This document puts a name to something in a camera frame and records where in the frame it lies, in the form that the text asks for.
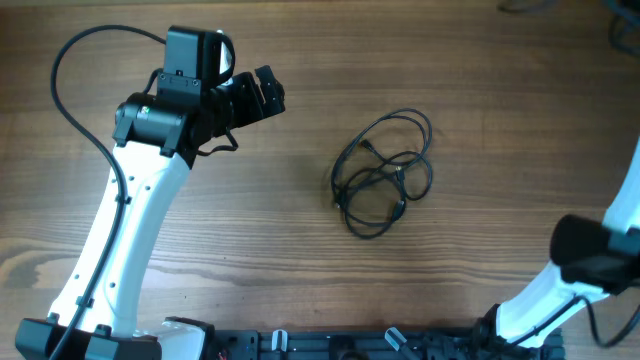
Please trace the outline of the black USB cable long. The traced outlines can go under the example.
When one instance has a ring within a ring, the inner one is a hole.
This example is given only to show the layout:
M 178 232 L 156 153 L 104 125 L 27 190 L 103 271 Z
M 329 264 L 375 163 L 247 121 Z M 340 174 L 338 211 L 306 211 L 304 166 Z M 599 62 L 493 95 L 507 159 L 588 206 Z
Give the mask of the black USB cable long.
M 542 12 L 553 7 L 558 0 L 503 0 L 496 9 L 504 14 L 524 15 Z M 605 0 L 612 18 L 608 25 L 609 45 L 625 55 L 639 58 L 639 44 L 632 44 L 629 38 L 639 32 L 639 0 Z

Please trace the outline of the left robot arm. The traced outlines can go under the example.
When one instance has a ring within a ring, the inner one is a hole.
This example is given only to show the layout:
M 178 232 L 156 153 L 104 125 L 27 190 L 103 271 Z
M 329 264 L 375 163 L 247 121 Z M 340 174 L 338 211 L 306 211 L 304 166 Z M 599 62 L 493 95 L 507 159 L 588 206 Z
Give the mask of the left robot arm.
M 231 38 L 173 26 L 144 88 L 115 113 L 111 171 L 71 277 L 45 319 L 24 319 L 15 338 L 27 359 L 218 359 L 212 325 L 169 317 L 137 327 L 144 274 L 166 213 L 205 144 L 278 115 L 284 89 L 268 66 L 235 72 Z

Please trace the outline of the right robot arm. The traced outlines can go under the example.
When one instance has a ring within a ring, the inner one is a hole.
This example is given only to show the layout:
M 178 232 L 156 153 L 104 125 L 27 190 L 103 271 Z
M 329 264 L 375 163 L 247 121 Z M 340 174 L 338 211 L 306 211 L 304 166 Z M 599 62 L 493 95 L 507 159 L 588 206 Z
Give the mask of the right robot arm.
M 592 337 L 601 348 L 620 343 L 639 323 L 639 312 L 618 334 L 602 340 L 593 305 L 639 285 L 639 150 L 601 221 L 566 215 L 556 224 L 549 261 L 515 297 L 490 316 L 488 338 L 496 356 L 537 349 L 579 311 L 588 312 Z

